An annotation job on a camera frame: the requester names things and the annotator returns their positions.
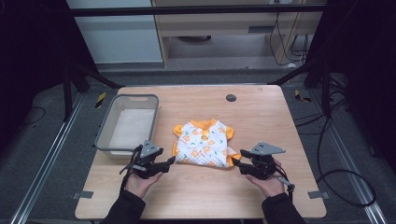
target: hand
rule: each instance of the hand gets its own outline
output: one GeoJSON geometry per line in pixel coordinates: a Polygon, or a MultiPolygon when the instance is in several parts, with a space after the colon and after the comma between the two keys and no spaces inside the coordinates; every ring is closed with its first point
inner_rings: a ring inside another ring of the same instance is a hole
{"type": "Polygon", "coordinates": [[[155,176],[150,177],[149,179],[140,178],[136,173],[133,173],[129,176],[128,181],[125,185],[125,189],[130,191],[132,194],[137,197],[143,199],[146,193],[149,190],[149,187],[156,183],[163,173],[158,173],[155,176]]]}
{"type": "MultiPolygon", "coordinates": [[[[280,162],[275,160],[275,163],[280,166],[280,162]]],[[[285,186],[277,178],[281,177],[279,172],[275,172],[272,177],[266,180],[260,180],[253,175],[247,175],[247,179],[262,191],[265,198],[274,197],[285,192],[285,186]]]]}

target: white cabinet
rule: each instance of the white cabinet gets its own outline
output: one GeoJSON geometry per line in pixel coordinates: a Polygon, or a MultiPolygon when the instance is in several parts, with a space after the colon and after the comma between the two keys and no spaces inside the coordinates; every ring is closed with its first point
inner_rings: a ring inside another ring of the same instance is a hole
{"type": "MultiPolygon", "coordinates": [[[[70,8],[151,7],[149,0],[67,0],[70,8]]],[[[154,17],[76,17],[98,68],[163,63],[154,17]]]]}

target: gray carpet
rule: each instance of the gray carpet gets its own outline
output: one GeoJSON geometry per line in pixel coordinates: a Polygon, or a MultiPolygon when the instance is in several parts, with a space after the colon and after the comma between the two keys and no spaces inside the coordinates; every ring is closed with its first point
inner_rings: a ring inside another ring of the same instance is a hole
{"type": "MultiPolygon", "coordinates": [[[[215,71],[177,71],[177,72],[141,72],[136,74],[120,73],[105,74],[106,77],[127,85],[164,85],[164,84],[215,84],[215,83],[265,83],[273,81],[286,74],[289,70],[215,70],[215,71]]],[[[99,125],[105,116],[106,109],[116,90],[90,79],[92,87],[84,95],[84,100],[76,122],[67,136],[62,151],[49,174],[47,182],[39,195],[29,216],[32,223],[71,223],[78,221],[74,215],[77,200],[71,198],[73,192],[82,190],[85,179],[92,164],[95,147],[93,146],[99,125]],[[106,99],[101,108],[94,108],[98,95],[105,91],[106,99]]],[[[19,133],[9,145],[9,157],[1,161],[0,170],[0,219],[12,217],[17,206],[29,189],[36,172],[45,159],[52,141],[59,131],[64,118],[62,86],[54,87],[37,95],[34,106],[45,109],[32,109],[25,122],[37,122],[23,125],[19,133]]],[[[294,119],[318,113],[314,103],[295,99],[294,90],[283,89],[290,112],[294,119]]],[[[342,96],[334,97],[334,102],[342,96]]],[[[384,213],[388,223],[396,223],[394,190],[396,189],[395,174],[387,163],[380,158],[373,158],[368,152],[368,146],[357,128],[352,116],[339,107],[332,112],[332,125],[343,136],[345,144],[353,160],[359,166],[361,173],[375,186],[377,203],[384,213]]],[[[323,125],[319,119],[309,125],[298,128],[304,149],[309,159],[315,177],[318,177],[316,153],[318,134],[323,125]]],[[[334,150],[332,140],[327,133],[324,135],[320,148],[320,161],[323,171],[342,168],[342,163],[334,150]]],[[[355,190],[349,178],[342,175],[332,175],[329,182],[342,195],[358,202],[355,190]]],[[[329,189],[319,183],[322,191],[329,189]]],[[[308,223],[371,223],[363,208],[342,202],[330,192],[332,197],[324,202],[327,215],[319,220],[307,220],[308,223]]]]}

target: baby garment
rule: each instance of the baby garment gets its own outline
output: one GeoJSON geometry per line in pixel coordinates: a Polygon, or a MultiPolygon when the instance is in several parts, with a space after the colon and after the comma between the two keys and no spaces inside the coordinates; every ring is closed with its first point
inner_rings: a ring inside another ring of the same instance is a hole
{"type": "Polygon", "coordinates": [[[174,134],[178,140],[174,143],[173,156],[176,161],[214,167],[232,167],[232,157],[241,155],[227,146],[233,137],[233,129],[219,120],[202,120],[177,125],[174,134]]]}

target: yellow object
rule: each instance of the yellow object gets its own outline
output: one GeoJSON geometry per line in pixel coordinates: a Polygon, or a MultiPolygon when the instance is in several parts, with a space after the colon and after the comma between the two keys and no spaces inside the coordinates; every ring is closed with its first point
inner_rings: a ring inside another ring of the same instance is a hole
{"type": "Polygon", "coordinates": [[[233,137],[233,129],[219,120],[192,119],[175,126],[174,134],[178,136],[173,147],[176,161],[227,168],[233,166],[231,158],[241,158],[227,146],[227,141],[233,137]]]}

